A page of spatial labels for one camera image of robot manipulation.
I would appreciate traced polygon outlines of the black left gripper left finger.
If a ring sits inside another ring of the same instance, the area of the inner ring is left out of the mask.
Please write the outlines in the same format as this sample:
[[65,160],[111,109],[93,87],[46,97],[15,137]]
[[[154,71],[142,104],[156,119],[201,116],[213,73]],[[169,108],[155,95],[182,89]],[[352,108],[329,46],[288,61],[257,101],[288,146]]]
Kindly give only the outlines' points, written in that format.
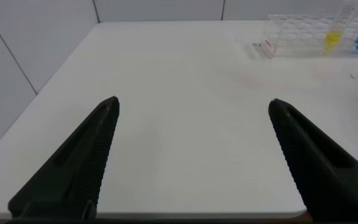
[[119,109],[115,96],[100,102],[11,198],[13,218],[95,218]]

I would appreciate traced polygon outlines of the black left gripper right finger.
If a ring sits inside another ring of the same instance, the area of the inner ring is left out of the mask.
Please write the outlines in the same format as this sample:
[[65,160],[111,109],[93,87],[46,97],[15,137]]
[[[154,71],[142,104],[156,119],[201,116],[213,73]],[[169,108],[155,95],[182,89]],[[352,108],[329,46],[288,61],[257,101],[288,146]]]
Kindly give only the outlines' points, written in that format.
[[358,161],[291,104],[268,114],[291,176],[317,222],[358,222]]

